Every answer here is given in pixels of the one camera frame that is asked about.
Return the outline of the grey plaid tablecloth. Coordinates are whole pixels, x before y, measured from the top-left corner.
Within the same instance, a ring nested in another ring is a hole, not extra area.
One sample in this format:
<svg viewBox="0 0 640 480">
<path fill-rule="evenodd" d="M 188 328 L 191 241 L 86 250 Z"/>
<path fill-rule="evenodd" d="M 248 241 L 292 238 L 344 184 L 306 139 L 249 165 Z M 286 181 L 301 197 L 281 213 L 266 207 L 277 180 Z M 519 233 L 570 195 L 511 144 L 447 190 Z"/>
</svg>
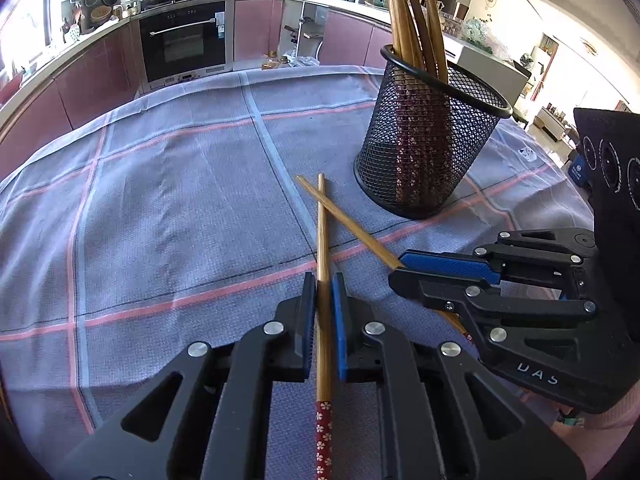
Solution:
<svg viewBox="0 0 640 480">
<path fill-rule="evenodd" d="M 382 74 L 251 70 L 179 84 L 61 136 L 1 185 L 1 376 L 47 472 L 194 340 L 266 322 L 314 270 L 326 177 L 394 254 L 468 254 L 506 230 L 590 228 L 567 177 L 500 122 L 435 217 L 412 222 L 352 172 Z"/>
</svg>

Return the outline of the built-in black oven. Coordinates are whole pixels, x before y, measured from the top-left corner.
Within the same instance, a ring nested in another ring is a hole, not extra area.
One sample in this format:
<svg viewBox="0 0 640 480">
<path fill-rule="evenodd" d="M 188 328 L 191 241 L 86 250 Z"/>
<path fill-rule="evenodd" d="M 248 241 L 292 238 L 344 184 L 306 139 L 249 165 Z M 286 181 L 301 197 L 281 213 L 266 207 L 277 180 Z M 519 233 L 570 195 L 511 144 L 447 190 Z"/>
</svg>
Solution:
<svg viewBox="0 0 640 480">
<path fill-rule="evenodd" d="M 224 0 L 172 8 L 140 20 L 149 82 L 227 63 Z"/>
</svg>

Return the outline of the bamboo chopstick red patterned end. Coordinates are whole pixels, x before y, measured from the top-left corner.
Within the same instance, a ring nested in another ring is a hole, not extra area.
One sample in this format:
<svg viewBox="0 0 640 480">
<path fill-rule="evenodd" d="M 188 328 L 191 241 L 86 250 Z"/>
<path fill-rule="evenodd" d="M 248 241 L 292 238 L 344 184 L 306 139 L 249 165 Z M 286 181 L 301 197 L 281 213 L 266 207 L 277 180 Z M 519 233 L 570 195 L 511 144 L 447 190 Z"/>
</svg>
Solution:
<svg viewBox="0 0 640 480">
<path fill-rule="evenodd" d="M 316 479 L 332 478 L 332 325 L 328 214 L 318 203 Z"/>
</svg>

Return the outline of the black mesh utensil holder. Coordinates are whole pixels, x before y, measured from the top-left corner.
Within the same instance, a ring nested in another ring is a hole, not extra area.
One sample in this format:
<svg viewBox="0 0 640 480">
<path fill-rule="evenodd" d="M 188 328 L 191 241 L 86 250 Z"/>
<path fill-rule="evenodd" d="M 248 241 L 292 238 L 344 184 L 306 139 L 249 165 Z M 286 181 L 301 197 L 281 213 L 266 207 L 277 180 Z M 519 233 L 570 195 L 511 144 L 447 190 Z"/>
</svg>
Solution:
<svg viewBox="0 0 640 480">
<path fill-rule="evenodd" d="M 389 44 L 381 55 L 386 67 L 352 169 L 372 202 L 402 218 L 426 219 L 442 209 L 512 106 L 456 63 L 442 82 Z"/>
</svg>

